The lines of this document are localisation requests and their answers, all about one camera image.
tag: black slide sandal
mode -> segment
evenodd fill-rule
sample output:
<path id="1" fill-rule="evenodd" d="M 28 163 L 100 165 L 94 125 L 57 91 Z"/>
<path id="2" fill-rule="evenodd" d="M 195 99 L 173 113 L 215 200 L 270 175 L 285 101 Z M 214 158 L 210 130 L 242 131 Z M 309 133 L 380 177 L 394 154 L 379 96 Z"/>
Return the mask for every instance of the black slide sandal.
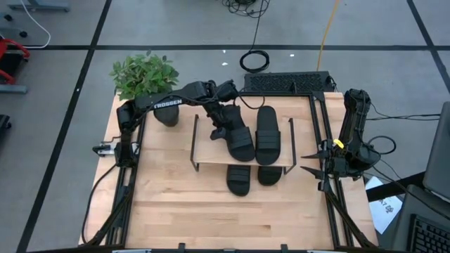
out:
<path id="1" fill-rule="evenodd" d="M 273 164 L 280 156 L 281 137 L 276 121 L 276 112 L 270 106 L 258 110 L 256 130 L 256 160 L 260 165 Z M 258 181 L 263 186 L 272 186 L 281 178 L 282 167 L 260 166 Z"/>
<path id="2" fill-rule="evenodd" d="M 260 165 L 273 164 L 280 156 L 281 135 L 276 112 L 271 106 L 258 110 L 256 130 L 256 161 Z"/>
<path id="3" fill-rule="evenodd" d="M 258 181 L 263 186 L 272 186 L 281 178 L 282 167 L 259 166 Z"/>
<path id="4" fill-rule="evenodd" d="M 241 162 L 253 160 L 255 158 L 255 147 L 253 146 L 252 134 L 240 116 L 240 107 L 227 105 L 224 110 L 230 119 L 230 125 L 227 127 L 225 135 L 228 152 L 234 159 Z"/>
<path id="5" fill-rule="evenodd" d="M 226 185 L 237 196 L 243 197 L 250 191 L 250 166 L 229 165 L 226 171 Z"/>

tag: gray floor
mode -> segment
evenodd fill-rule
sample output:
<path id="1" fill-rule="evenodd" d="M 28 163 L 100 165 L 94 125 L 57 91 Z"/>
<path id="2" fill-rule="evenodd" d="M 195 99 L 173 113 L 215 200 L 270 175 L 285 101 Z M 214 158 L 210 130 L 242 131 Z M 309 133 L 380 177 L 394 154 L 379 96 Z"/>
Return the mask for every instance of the gray floor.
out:
<path id="1" fill-rule="evenodd" d="M 445 0 L 414 1 L 436 45 L 450 45 L 450 18 Z M 51 45 L 89 45 L 105 0 L 73 0 L 69 13 L 33 12 L 52 34 Z M 257 44 L 320 44 L 333 7 L 332 0 L 272 1 L 261 19 Z M 20 11 L 8 11 L 30 36 L 24 44 L 43 44 L 45 34 Z M 220 1 L 112 0 L 100 45 L 250 44 L 256 20 L 233 15 Z M 336 13 L 327 44 L 425 45 L 406 1 L 344 0 Z M 243 86 L 245 71 L 238 64 L 245 51 L 155 51 L 174 61 L 180 86 L 195 80 L 234 79 Z M 28 250 L 74 247 L 92 186 L 98 158 L 91 151 L 103 138 L 113 97 L 108 76 L 112 63 L 137 51 L 96 51 L 44 201 Z M 267 51 L 265 72 L 315 70 L 318 51 Z M 440 51 L 450 65 L 450 52 Z M 14 127 L 0 152 L 0 245 L 14 252 L 37 190 L 86 51 L 33 51 L 18 83 L 27 95 L 0 94 L 0 114 L 12 117 Z M 246 60 L 257 67 L 261 59 Z M 341 91 L 365 89 L 377 109 L 389 115 L 438 113 L 449 92 L 429 51 L 325 51 L 322 70 L 328 70 Z M 402 177 L 425 169 L 436 122 L 379 121 L 367 124 L 365 138 L 387 135 L 397 151 L 385 157 Z M 375 143 L 379 150 L 390 146 Z M 394 177 L 389 168 L 379 169 Z"/>

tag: red equipment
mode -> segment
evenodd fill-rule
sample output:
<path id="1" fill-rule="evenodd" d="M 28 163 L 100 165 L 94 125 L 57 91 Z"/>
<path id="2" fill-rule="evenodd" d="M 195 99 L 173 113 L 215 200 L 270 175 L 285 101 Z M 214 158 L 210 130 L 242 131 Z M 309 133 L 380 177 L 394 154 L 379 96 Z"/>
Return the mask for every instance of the red equipment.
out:
<path id="1" fill-rule="evenodd" d="M 23 54 L 7 53 L 9 44 L 16 46 Z M 30 52 L 19 43 L 12 39 L 0 39 L 0 79 L 4 79 L 7 84 L 15 84 L 15 72 L 22 60 L 28 61 L 29 57 Z"/>

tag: yellow cable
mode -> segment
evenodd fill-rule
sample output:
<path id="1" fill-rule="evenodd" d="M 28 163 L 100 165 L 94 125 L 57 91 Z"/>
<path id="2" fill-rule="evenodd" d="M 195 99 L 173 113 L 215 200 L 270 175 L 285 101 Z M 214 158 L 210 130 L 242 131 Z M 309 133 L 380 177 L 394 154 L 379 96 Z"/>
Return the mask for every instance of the yellow cable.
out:
<path id="1" fill-rule="evenodd" d="M 331 13 L 331 16 L 330 16 L 330 20 L 328 21 L 328 24 L 326 25 L 325 34 L 323 35 L 322 44 L 321 44 L 321 50 L 319 51 L 319 59 L 317 60 L 316 71 L 319 71 L 319 67 L 321 66 L 323 45 L 325 44 L 326 35 L 328 34 L 328 30 L 330 29 L 331 23 L 332 23 L 333 18 L 335 16 L 335 12 L 338 9 L 338 5 L 339 5 L 339 0 L 336 0 L 335 1 L 335 6 L 333 7 L 333 12 Z"/>

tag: wooden plank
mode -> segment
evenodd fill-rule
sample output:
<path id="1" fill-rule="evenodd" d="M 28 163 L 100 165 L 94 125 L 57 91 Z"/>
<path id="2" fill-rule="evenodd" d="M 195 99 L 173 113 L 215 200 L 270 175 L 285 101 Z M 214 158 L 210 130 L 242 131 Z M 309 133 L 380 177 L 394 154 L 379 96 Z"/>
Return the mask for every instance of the wooden plank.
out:
<path id="1" fill-rule="evenodd" d="M 253 145 L 256 143 L 255 132 L 257 126 L 256 113 L 247 113 L 247 111 L 256 112 L 248 108 L 241 108 L 242 117 L 245 125 L 249 127 L 252 134 Z M 249 162 L 238 161 L 230 155 L 224 139 L 211 141 L 211 131 L 216 129 L 211 124 L 211 119 L 200 117 L 197 125 L 197 135 L 195 138 L 194 161 L 197 163 L 208 164 L 241 164 L 258 165 L 256 159 Z M 290 134 L 290 124 L 288 119 L 278 119 L 278 129 L 281 133 L 280 157 L 270 166 L 290 167 L 294 164 L 292 141 Z"/>
<path id="2" fill-rule="evenodd" d="M 261 103 L 258 97 L 244 99 L 251 106 Z M 338 136 L 345 113 L 342 94 L 327 93 L 326 101 L 333 135 Z M 120 104 L 115 98 L 105 140 L 119 135 L 115 108 Z M 276 109 L 279 119 L 294 119 L 297 164 L 318 168 L 318 160 L 301 158 L 317 149 L 307 98 L 268 97 L 265 104 Z M 148 114 L 127 247 L 177 248 L 184 242 L 189 249 L 279 249 L 283 243 L 290 249 L 333 248 L 325 196 L 311 174 L 297 166 L 266 187 L 252 167 L 250 193 L 237 197 L 226 186 L 226 165 L 203 164 L 196 173 L 189 161 L 194 115 L 205 117 L 203 109 L 181 106 L 180 113 L 180 124 L 173 128 Z M 320 114 L 319 121 L 325 138 Z M 113 158 L 101 158 L 96 179 L 113 163 Z M 94 194 L 88 238 L 110 213 L 117 171 Z M 350 216 L 377 243 L 364 184 L 351 179 L 342 184 Z"/>

